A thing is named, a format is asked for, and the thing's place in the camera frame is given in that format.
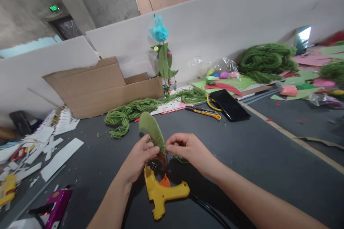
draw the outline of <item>hand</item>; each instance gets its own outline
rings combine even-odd
[[[211,170],[219,163],[194,134],[173,134],[166,142],[166,150],[187,159],[206,177],[209,177]]]
[[[128,183],[134,183],[142,172],[143,166],[150,159],[154,158],[160,151],[158,146],[149,142],[151,137],[146,134],[143,136],[130,151],[128,157],[125,159],[118,175]]]

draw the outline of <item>white partition board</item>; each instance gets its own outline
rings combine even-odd
[[[188,66],[195,56],[235,59],[251,46],[278,42],[309,24],[310,43],[344,29],[344,0],[192,0],[154,13],[163,17],[170,31],[167,42],[172,69],[179,69],[178,81],[196,78]],[[151,13],[86,34],[103,58],[117,57],[124,77],[154,75],[157,53],[150,47],[157,42],[148,34],[152,26]]]
[[[55,106],[63,101],[42,76],[74,68],[96,65],[99,58],[83,36],[0,60],[0,91],[34,92]]]

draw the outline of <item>yellow pom pom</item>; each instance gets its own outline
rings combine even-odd
[[[344,95],[344,91],[336,90],[331,92],[332,95]]]

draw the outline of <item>blue tissue paper flower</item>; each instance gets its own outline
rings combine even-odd
[[[160,15],[157,15],[154,18],[154,23],[155,23],[155,27],[153,28],[149,28],[149,34],[151,36],[151,38],[154,38],[157,42],[164,42],[166,41],[169,32],[168,30],[162,26],[163,24],[163,19]]]

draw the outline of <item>cardboard box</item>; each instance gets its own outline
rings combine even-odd
[[[146,73],[124,79],[115,57],[96,66],[43,76],[77,119],[98,116],[140,98],[163,97],[160,78]]]

